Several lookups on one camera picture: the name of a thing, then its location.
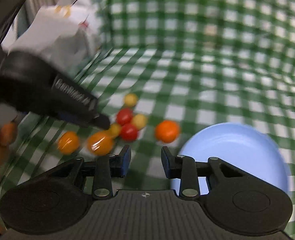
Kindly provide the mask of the red cherry tomato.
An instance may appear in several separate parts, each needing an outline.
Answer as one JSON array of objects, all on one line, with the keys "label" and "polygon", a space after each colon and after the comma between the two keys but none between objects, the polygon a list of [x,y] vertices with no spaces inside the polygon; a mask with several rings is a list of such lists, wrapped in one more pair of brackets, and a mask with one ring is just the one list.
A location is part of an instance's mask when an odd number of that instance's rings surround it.
[{"label": "red cherry tomato", "polygon": [[131,122],[133,118],[133,111],[130,108],[122,108],[116,115],[116,123],[124,126]]},{"label": "red cherry tomato", "polygon": [[133,124],[124,124],[120,131],[120,137],[124,141],[135,141],[138,137],[138,130]]}]

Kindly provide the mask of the orange fruit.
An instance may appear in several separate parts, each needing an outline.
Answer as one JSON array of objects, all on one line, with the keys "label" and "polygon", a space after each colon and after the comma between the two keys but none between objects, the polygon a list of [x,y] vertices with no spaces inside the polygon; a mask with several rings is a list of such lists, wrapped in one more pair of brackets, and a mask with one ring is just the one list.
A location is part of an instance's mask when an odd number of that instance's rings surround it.
[{"label": "orange fruit", "polygon": [[67,131],[57,142],[57,149],[63,155],[70,155],[80,147],[80,139],[74,131]]},{"label": "orange fruit", "polygon": [[111,152],[114,140],[106,131],[99,131],[87,139],[87,149],[96,156],[104,156]]},{"label": "orange fruit", "polygon": [[164,120],[155,127],[155,138],[163,143],[171,143],[180,135],[179,125],[171,120]]}]

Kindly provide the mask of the yellow fruit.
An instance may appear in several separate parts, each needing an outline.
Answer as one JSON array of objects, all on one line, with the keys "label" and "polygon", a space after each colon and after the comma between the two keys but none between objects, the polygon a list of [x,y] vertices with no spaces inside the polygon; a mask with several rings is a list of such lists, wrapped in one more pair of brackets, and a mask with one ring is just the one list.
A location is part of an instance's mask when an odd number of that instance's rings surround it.
[{"label": "yellow fruit", "polygon": [[146,124],[147,124],[147,117],[143,114],[136,114],[132,120],[131,120],[131,124],[137,129],[137,130],[141,130],[143,129]]},{"label": "yellow fruit", "polygon": [[122,129],[122,126],[115,122],[115,123],[111,124],[111,126],[107,130],[107,133],[111,138],[114,139],[120,135],[121,129]]},{"label": "yellow fruit", "polygon": [[137,104],[137,101],[138,97],[136,96],[136,94],[129,93],[126,96],[124,96],[124,105],[126,107],[134,107]]}]

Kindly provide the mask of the yellow fruit under finger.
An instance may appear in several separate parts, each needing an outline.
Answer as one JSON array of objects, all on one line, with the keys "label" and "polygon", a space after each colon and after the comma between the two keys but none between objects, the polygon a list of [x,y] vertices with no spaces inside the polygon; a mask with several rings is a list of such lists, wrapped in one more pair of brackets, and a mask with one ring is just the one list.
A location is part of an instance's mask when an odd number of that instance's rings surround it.
[{"label": "yellow fruit under finger", "polygon": [[111,138],[114,139],[120,135],[121,129],[122,129],[122,126],[115,122],[115,123],[111,124],[111,126],[107,130],[107,133]]}]

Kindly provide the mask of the yellow fruit top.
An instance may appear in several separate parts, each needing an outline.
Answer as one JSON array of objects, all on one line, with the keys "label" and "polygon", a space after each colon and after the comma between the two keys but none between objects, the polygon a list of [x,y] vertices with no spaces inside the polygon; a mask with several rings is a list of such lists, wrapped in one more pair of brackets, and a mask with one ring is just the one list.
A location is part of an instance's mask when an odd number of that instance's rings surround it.
[{"label": "yellow fruit top", "polygon": [[136,96],[136,94],[129,93],[126,96],[124,96],[124,105],[126,107],[134,107],[137,104],[137,101],[138,97]]}]

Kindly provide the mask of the light blue plate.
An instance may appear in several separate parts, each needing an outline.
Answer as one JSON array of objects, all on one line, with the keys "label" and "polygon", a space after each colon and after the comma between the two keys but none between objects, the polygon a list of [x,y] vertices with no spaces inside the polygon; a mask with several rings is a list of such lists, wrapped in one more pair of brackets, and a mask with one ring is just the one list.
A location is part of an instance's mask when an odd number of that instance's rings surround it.
[{"label": "light blue plate", "polygon": [[218,157],[290,193],[290,168],[279,147],[251,126],[231,122],[209,126],[193,135],[179,154],[199,162]]}]

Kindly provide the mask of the green white checkered cloth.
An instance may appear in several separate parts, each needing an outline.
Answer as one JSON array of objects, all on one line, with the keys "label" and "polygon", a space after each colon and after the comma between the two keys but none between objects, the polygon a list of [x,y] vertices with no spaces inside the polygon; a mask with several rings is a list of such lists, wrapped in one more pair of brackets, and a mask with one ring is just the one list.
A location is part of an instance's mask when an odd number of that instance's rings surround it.
[{"label": "green white checkered cloth", "polygon": [[[83,164],[102,157],[87,139],[107,130],[24,113],[0,183],[2,239],[295,239],[295,0],[94,1],[100,51],[75,77],[49,64],[98,98],[111,124],[136,94],[130,109],[147,124],[135,141],[113,139],[107,155],[130,145],[126,176],[86,176]],[[168,144],[155,138],[164,120],[180,127]],[[162,147],[180,156],[226,122],[277,144],[289,194],[218,157],[203,162],[206,177],[166,177]],[[67,131],[80,147],[63,155]]]}]

